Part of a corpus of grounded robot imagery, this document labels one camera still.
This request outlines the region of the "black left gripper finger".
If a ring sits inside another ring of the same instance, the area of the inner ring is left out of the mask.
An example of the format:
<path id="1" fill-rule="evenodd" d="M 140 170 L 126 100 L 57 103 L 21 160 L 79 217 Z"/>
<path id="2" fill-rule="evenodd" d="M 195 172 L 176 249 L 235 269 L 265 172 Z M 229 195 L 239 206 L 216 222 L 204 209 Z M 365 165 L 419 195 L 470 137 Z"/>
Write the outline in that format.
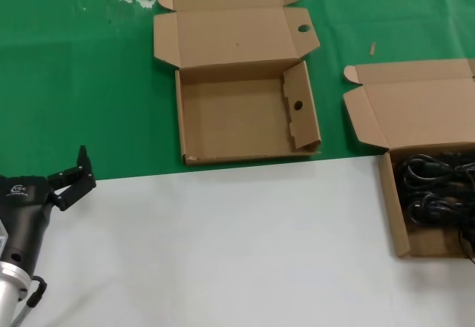
<path id="1" fill-rule="evenodd" d="M 50 175 L 48 202 L 66 211 L 96 187 L 91 160 L 84 145 L 79 147 L 76 166 Z"/>

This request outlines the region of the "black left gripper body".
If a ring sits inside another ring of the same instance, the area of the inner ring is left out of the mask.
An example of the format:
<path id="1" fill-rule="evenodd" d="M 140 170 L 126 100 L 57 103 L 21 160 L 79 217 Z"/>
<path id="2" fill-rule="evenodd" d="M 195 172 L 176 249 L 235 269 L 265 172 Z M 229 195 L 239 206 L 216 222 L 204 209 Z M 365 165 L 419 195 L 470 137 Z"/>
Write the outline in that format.
<path id="1" fill-rule="evenodd" d="M 52 192 L 48 180 L 42 176 L 1 178 L 1 223 L 8 235 L 2 262 L 22 270 L 36 268 L 50 222 Z"/>

